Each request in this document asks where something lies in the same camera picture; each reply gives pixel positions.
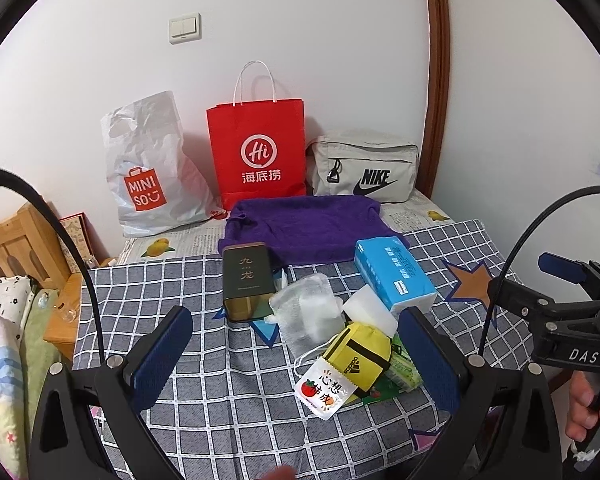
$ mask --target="light switch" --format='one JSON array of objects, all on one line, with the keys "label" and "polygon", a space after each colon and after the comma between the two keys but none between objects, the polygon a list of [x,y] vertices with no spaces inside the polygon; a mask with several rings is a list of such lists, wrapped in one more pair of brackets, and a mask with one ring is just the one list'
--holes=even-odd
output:
[{"label": "light switch", "polygon": [[171,44],[200,39],[200,14],[193,13],[169,20],[169,42]]}]

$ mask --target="yellow adidas pouch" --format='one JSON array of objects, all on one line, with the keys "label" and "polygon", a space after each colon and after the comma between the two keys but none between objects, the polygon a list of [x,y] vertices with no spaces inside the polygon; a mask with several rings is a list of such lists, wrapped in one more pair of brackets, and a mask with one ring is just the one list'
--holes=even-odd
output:
[{"label": "yellow adidas pouch", "polygon": [[340,332],[322,357],[357,386],[356,396],[366,397],[390,366],[391,340],[377,328],[355,321]]}]

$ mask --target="gray checkered cloth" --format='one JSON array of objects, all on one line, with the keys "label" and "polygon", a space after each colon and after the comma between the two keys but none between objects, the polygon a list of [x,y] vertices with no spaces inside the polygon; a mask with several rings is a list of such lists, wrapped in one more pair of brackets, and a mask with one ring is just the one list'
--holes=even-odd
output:
[{"label": "gray checkered cloth", "polygon": [[[456,222],[406,238],[439,292],[428,319],[464,354],[475,352],[485,309],[478,301],[444,301],[456,282],[444,261],[468,268],[484,261],[497,275],[503,259],[483,225]],[[330,420],[312,415],[292,392],[293,357],[279,338],[269,348],[248,324],[214,318],[222,306],[222,261],[217,254],[92,272],[107,356],[128,352],[173,305],[191,311],[194,333],[189,345],[155,406],[142,413],[187,479],[255,480],[281,463],[295,467],[299,478],[360,478],[422,452],[413,431],[435,433],[448,419],[424,388],[368,406],[357,402]],[[343,300],[364,285],[352,262],[289,269],[293,280],[312,272],[329,276]],[[85,288],[82,300],[77,368],[98,364]],[[500,314],[497,321],[498,331],[490,327],[484,356],[492,365],[519,368],[528,361],[532,345],[526,324],[510,313]],[[102,412],[95,419],[118,475],[130,478]]]}]

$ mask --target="silver bolt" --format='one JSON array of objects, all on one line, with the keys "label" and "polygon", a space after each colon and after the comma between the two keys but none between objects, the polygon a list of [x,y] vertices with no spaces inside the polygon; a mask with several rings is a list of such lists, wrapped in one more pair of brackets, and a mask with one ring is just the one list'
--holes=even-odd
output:
[{"label": "silver bolt", "polygon": [[542,373],[542,367],[538,363],[529,363],[529,371],[533,375],[540,375]]},{"label": "silver bolt", "polygon": [[480,368],[484,366],[484,357],[478,354],[472,354],[469,356],[469,364],[476,368]]},{"label": "silver bolt", "polygon": [[107,366],[109,368],[118,368],[122,364],[122,355],[112,355],[107,359]]},{"label": "silver bolt", "polygon": [[62,363],[53,363],[49,367],[49,373],[51,375],[58,375],[62,371]]}]

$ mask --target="white patterned pillow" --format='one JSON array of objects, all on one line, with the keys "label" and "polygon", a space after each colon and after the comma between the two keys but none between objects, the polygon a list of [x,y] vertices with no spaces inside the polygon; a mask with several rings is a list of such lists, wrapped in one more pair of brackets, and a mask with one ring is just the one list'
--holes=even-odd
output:
[{"label": "white patterned pillow", "polygon": [[18,344],[22,339],[36,288],[28,276],[0,278],[0,317],[15,323],[18,327],[16,336]]}]

